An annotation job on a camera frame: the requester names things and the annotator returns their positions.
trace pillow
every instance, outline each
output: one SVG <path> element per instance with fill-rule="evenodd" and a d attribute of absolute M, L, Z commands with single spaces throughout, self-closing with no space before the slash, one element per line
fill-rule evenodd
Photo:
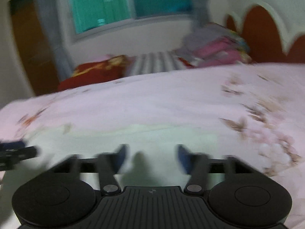
<path fill-rule="evenodd" d="M 127 57 L 122 55 L 101 62 L 79 65 L 72 77 L 62 81 L 57 90 L 63 91 L 122 78 L 128 63 Z"/>
<path fill-rule="evenodd" d="M 220 37 L 212 41 L 204 47 L 201 47 L 193 52 L 195 57 L 205 59 L 221 51 L 236 49 L 238 44 L 230 37 Z"/>
<path fill-rule="evenodd" d="M 217 53 L 213 58 L 210 58 L 206 61 L 201 61 L 197 65 L 197 68 L 204 68 L 209 66 L 218 66 L 218 65 L 228 65 L 240 63 L 248 63 L 250 61 L 246 53 L 240 52 L 238 50 L 227 50 Z"/>

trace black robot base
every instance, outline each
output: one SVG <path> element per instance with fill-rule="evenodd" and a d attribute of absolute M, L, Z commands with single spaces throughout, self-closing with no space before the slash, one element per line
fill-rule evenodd
<path fill-rule="evenodd" d="M 288 191 L 233 156 L 211 159 L 178 146 L 178 159 L 190 180 L 173 187 L 119 187 L 114 175 L 126 156 L 93 159 L 71 156 L 21 186 L 12 206 L 21 229 L 285 229 L 292 199 Z M 80 173 L 98 173 L 100 190 Z M 207 190 L 209 173 L 225 180 Z"/>

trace brown headboard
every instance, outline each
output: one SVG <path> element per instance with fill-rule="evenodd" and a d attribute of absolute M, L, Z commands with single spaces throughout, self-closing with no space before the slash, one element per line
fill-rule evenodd
<path fill-rule="evenodd" d="M 226 17 L 226 26 L 237 31 L 234 19 L 230 15 Z M 282 49 L 278 28 L 272 16 L 262 6 L 254 6 L 248 12 L 243 29 L 239 33 L 251 49 L 249 55 L 258 63 L 305 63 L 305 35 L 295 40 L 286 55 Z"/>

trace wall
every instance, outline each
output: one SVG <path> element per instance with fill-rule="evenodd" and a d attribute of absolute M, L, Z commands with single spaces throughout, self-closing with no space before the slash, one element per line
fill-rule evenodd
<path fill-rule="evenodd" d="M 155 22 L 94 35 L 75 44 L 66 40 L 66 46 L 75 65 L 78 65 L 105 54 L 135 56 L 172 50 L 179 47 L 181 39 L 190 31 L 189 19 Z"/>
<path fill-rule="evenodd" d="M 230 11 L 229 0 L 209 0 L 208 4 L 211 21 L 225 25 L 225 16 Z"/>
<path fill-rule="evenodd" d="M 229 0 L 229 2 L 231 14 L 239 27 L 242 27 L 243 17 L 254 3 L 263 5 L 276 20 L 285 50 L 298 34 L 305 31 L 305 0 Z"/>
<path fill-rule="evenodd" d="M 9 0 L 0 0 L 0 108 L 33 95 L 11 34 Z"/>

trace bed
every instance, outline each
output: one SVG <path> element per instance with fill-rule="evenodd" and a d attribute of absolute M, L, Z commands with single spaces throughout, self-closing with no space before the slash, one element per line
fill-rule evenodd
<path fill-rule="evenodd" d="M 227 27 L 237 30 L 231 16 Z M 130 147 L 118 175 L 122 186 L 184 186 L 177 144 L 214 158 L 237 155 L 290 192 L 285 225 L 304 228 L 305 36 L 283 53 L 276 23 L 261 6 L 249 11 L 240 33 L 259 64 L 126 77 L 3 108 L 0 138 L 25 139 L 41 150 L 5 174 L 1 226 L 19 226 L 10 197 L 29 178 L 66 155 L 93 157 L 124 143 Z M 97 188 L 94 177 L 83 178 Z"/>

